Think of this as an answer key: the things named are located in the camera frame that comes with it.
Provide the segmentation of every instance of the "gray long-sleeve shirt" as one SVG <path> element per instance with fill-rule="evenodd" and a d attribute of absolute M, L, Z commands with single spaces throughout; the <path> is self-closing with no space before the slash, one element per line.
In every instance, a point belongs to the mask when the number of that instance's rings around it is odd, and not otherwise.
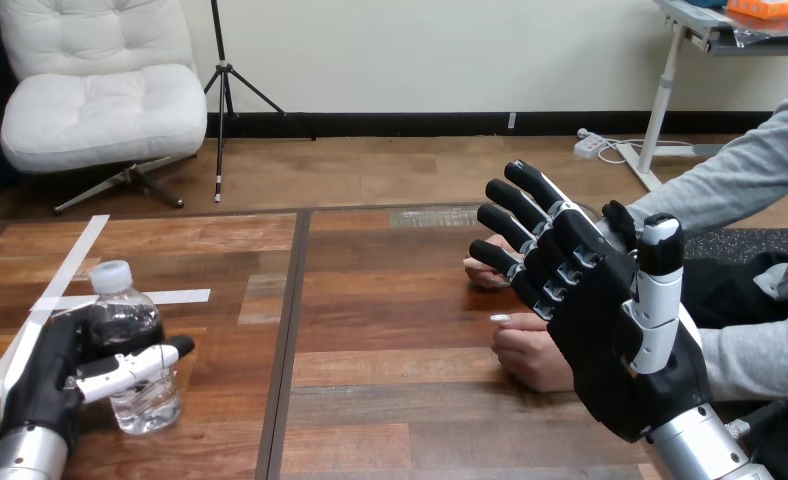
<path fill-rule="evenodd" d="M 788 100 L 758 129 L 627 209 L 639 231 L 647 216 L 666 212 L 688 235 L 697 235 L 753 215 L 786 194 Z M 788 265 L 755 280 L 766 294 L 788 299 Z M 716 400 L 788 399 L 788 319 L 700 334 Z"/>

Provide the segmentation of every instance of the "chair base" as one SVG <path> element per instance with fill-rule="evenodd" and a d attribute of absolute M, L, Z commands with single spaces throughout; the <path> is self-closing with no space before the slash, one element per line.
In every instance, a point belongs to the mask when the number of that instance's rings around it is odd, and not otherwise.
<path fill-rule="evenodd" d="M 151 170 L 155 170 L 156 168 L 163 167 L 165 165 L 177 162 L 179 160 L 184 160 L 186 158 L 192 158 L 195 156 L 196 155 L 181 156 L 181 157 L 180 156 L 164 157 L 150 162 L 133 164 L 132 166 L 126 167 L 125 169 L 123 169 L 122 172 L 109 178 L 108 180 L 105 180 L 99 185 L 55 207 L 53 209 L 53 212 L 56 215 L 60 215 L 61 212 L 63 212 L 66 208 L 72 207 L 77 203 L 81 203 L 91 197 L 94 197 L 108 190 L 111 187 L 120 185 L 121 183 L 125 183 L 127 185 L 137 185 L 145 190 L 148 190 L 151 193 L 156 194 L 156 196 L 158 196 L 159 199 L 161 199 L 163 202 L 167 203 L 168 205 L 176 208 L 182 208 L 185 206 L 185 202 L 182 201 L 181 198 L 170 194 L 165 189 L 158 186 L 158 184 L 156 184 L 150 177 L 148 177 L 145 174 Z"/>

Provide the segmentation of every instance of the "wooden tabletop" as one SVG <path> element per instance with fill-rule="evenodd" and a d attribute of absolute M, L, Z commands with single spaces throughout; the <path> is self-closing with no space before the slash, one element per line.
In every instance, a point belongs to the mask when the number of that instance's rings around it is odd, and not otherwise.
<path fill-rule="evenodd" d="M 107 402 L 90 405 L 65 478 L 253 478 L 263 438 L 269 449 L 265 413 L 295 221 L 279 214 L 105 225 L 66 296 L 90 294 L 88 273 L 112 259 L 129 262 L 141 291 L 211 292 L 207 302 L 159 307 L 168 335 L 196 342 L 178 363 L 179 421 L 127 436 Z M 0 356 L 86 224 L 15 224 L 0 235 Z"/>
<path fill-rule="evenodd" d="M 0 356 L 86 222 L 0 234 Z M 210 289 L 161 305 L 183 414 L 167 430 L 117 431 L 86 409 L 72 479 L 595 479 L 651 476 L 639 446 L 574 394 L 510 380 L 489 345 L 509 291 L 469 286 L 474 207 L 300 210 L 112 219 L 66 296 L 98 263 L 127 260 L 142 291 Z"/>

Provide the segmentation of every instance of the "robotic hand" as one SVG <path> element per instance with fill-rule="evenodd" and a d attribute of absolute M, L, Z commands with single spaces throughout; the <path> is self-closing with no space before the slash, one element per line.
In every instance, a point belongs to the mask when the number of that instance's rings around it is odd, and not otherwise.
<path fill-rule="evenodd" d="M 767 480 L 748 463 L 708 405 L 712 395 L 699 335 L 680 304 L 683 234 L 667 214 L 645 220 L 637 250 L 613 248 L 578 205 L 517 160 L 486 195 L 477 218 L 524 255 L 481 240 L 475 259 L 505 273 L 574 373 L 588 411 L 627 442 L 645 438 L 664 478 Z"/>
<path fill-rule="evenodd" d="M 191 338 L 178 336 L 128 355 L 96 358 L 87 311 L 76 309 L 54 317 L 5 394 L 0 479 L 61 478 L 76 445 L 82 405 L 123 391 L 194 349 Z"/>

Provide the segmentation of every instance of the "baseboard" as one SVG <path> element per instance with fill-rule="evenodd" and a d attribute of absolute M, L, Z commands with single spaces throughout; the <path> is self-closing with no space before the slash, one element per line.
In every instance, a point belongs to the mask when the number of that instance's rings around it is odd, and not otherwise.
<path fill-rule="evenodd" d="M 647 130 L 650 112 L 522 112 L 515 128 L 508 113 L 291 113 L 318 137 L 446 137 L 473 135 L 574 135 L 580 128 L 606 135 Z M 744 133 L 771 112 L 669 112 L 662 133 Z M 207 136 L 216 137 L 217 113 L 208 114 Z M 302 137 L 302 130 L 277 113 L 241 113 L 224 123 L 235 138 Z"/>

